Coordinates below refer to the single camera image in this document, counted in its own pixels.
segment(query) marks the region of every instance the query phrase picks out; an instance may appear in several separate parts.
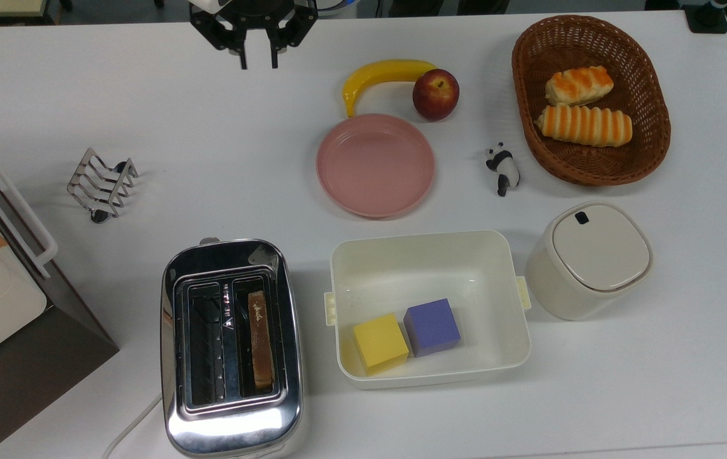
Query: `purple cube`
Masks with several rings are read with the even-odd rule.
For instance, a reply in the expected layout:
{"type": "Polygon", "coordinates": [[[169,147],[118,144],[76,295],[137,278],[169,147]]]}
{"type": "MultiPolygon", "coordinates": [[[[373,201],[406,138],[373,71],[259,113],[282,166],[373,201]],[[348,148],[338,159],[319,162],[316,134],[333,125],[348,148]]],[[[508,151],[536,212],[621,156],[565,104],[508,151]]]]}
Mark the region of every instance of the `purple cube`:
{"type": "Polygon", "coordinates": [[[447,298],[410,307],[403,324],[415,357],[451,349],[459,342],[459,330],[447,298]]]}

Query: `white container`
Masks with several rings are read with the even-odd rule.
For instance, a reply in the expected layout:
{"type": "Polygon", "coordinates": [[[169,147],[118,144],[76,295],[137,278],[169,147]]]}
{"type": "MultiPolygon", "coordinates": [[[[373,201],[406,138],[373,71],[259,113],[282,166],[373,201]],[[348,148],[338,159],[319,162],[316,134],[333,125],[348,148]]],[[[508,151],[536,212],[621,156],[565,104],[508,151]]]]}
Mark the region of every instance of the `white container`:
{"type": "Polygon", "coordinates": [[[591,201],[555,218],[524,275],[553,316],[584,319],[631,291],[652,268],[652,246],[619,207],[591,201]]]}
{"type": "Polygon", "coordinates": [[[331,273],[326,325],[335,327],[340,370],[358,389],[468,381],[518,366],[530,353],[527,287],[496,231],[348,241],[332,253],[331,273]],[[459,328],[457,346],[409,354],[405,364],[367,377],[352,327],[389,313],[401,322],[407,308],[442,298],[459,328]]]}

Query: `banana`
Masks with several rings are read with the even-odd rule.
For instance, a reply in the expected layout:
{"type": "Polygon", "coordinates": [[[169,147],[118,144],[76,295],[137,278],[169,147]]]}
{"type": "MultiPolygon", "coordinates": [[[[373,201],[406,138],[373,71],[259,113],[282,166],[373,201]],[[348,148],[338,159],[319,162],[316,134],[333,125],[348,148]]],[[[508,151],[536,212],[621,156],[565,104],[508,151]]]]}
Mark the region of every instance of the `banana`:
{"type": "Polygon", "coordinates": [[[415,82],[432,69],[436,69],[436,65],[413,59],[387,59],[360,67],[349,75],[343,85],[346,116],[355,116],[355,101],[367,87],[381,82],[415,82]]]}

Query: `toaster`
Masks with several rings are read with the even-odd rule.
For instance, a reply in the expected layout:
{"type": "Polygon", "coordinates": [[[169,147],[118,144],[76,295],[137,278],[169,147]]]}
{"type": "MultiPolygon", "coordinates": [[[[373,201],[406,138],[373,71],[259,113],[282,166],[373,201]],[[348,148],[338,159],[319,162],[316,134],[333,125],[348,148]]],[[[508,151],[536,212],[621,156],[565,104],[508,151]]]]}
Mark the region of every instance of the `toaster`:
{"type": "Polygon", "coordinates": [[[257,239],[205,239],[162,276],[162,406],[191,457],[283,457],[307,434],[287,263],[257,239]]]}

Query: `power cord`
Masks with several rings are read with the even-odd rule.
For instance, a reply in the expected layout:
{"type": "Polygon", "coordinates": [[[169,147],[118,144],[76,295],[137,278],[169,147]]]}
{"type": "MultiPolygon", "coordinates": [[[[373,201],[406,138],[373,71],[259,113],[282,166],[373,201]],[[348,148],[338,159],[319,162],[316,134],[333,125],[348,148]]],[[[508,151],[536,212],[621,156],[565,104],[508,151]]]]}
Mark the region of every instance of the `power cord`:
{"type": "Polygon", "coordinates": [[[105,453],[103,453],[102,459],[108,459],[109,456],[111,456],[111,453],[113,452],[113,449],[117,447],[119,442],[122,441],[129,433],[131,433],[131,430],[134,430],[134,427],[136,427],[137,424],[142,422],[143,419],[145,419],[145,416],[148,416],[148,413],[151,412],[151,410],[154,409],[157,405],[159,405],[159,402],[162,401],[162,394],[160,393],[157,395],[157,398],[154,398],[153,401],[151,401],[150,404],[148,404],[148,407],[145,408],[143,412],[140,413],[139,416],[136,417],[136,419],[131,422],[131,424],[128,425],[128,427],[125,428],[122,432],[117,435],[117,438],[114,439],[111,444],[109,445],[108,449],[105,453]]]}

